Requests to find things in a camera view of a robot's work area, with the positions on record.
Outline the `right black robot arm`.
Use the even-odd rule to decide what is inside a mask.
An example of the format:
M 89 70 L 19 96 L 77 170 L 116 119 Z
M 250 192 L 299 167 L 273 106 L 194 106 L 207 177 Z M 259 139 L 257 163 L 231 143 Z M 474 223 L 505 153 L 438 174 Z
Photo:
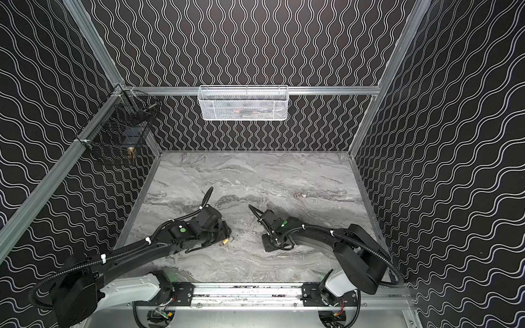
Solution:
M 374 295 L 380 286 L 397 288 L 405 284 L 388 252 L 360 225 L 328 228 L 296 217 L 282 219 L 272 210 L 262 211 L 252 205 L 248 208 L 266 231 L 262 235 L 266 252 L 304 246 L 326 251 L 336 258 L 341 271 L 328 274 L 323 283 L 333 296 L 341 297 L 354 290 Z

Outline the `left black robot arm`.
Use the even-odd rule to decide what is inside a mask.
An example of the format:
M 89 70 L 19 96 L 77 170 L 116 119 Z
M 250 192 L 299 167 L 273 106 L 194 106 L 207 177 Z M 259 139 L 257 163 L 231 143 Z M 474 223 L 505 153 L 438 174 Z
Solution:
M 109 300 L 109 286 L 121 276 L 154 260 L 206 249 L 229 239 L 232 230 L 209 204 L 206 192 L 193 213 L 162 223 L 146 238 L 104 254 L 70 256 L 61 270 L 30 290 L 32 306 L 52 311 L 60 327 L 76 325 Z

